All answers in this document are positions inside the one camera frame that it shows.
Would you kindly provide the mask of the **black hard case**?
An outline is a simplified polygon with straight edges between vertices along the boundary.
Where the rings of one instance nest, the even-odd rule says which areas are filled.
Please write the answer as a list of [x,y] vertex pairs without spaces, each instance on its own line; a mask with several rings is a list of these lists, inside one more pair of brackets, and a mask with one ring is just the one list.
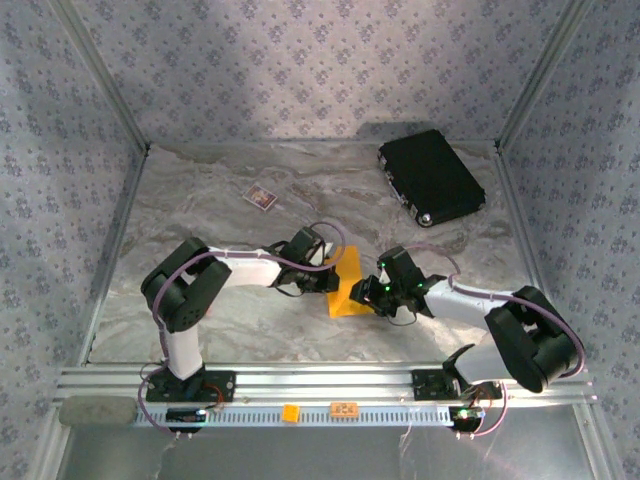
[[485,190],[435,129],[384,143],[378,161],[401,205],[422,228],[473,214],[486,203]]

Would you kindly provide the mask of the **small picture card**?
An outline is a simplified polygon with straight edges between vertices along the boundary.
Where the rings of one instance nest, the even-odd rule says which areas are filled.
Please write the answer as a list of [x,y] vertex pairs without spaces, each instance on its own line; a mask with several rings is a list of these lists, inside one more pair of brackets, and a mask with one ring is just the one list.
[[268,211],[278,200],[276,194],[258,184],[253,184],[242,198],[264,212]]

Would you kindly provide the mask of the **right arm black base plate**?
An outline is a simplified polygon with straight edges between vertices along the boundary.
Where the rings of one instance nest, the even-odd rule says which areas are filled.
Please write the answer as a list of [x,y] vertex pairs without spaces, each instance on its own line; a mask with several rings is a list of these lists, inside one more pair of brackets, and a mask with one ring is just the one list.
[[503,397],[500,387],[491,382],[472,386],[459,376],[443,369],[414,369],[411,371],[411,383],[416,401],[470,401],[476,397],[499,400]]

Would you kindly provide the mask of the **grey foam block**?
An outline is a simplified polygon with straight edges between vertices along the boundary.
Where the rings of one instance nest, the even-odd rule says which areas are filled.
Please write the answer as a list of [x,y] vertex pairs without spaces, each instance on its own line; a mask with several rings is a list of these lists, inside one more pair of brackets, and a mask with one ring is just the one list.
[[68,427],[128,425],[136,415],[136,401],[120,396],[72,396],[59,409],[59,421]]

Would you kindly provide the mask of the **wide aluminium mounting rail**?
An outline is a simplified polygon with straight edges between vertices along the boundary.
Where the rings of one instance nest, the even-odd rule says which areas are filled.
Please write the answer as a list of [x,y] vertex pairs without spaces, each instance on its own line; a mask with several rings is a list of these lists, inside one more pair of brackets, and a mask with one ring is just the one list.
[[[390,363],[249,363],[214,364],[236,373],[234,400],[241,404],[309,404],[334,401],[362,404],[409,403],[414,399],[412,372],[433,364]],[[135,397],[141,364],[87,364],[60,373],[56,403],[72,396]]]

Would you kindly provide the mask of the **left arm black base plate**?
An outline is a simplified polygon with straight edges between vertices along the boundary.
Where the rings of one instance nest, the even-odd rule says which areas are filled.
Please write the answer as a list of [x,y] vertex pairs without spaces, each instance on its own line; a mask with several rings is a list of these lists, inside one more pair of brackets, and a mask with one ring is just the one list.
[[231,402],[235,384],[234,371],[201,368],[191,377],[180,380],[166,370],[151,375],[145,400],[152,403]]

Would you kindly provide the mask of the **aluminium frame post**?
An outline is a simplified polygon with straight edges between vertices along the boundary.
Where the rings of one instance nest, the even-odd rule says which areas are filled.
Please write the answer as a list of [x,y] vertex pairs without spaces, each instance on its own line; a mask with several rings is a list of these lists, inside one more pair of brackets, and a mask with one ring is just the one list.
[[500,135],[496,139],[496,148],[499,154],[508,152],[514,145],[579,27],[592,9],[594,1],[567,0],[522,92],[511,108]]
[[97,46],[70,0],[47,0],[65,32],[76,48],[89,73],[101,90],[106,103],[114,112],[131,142],[142,153],[148,151],[148,142],[139,129],[134,115],[121,95],[114,77],[109,72]]

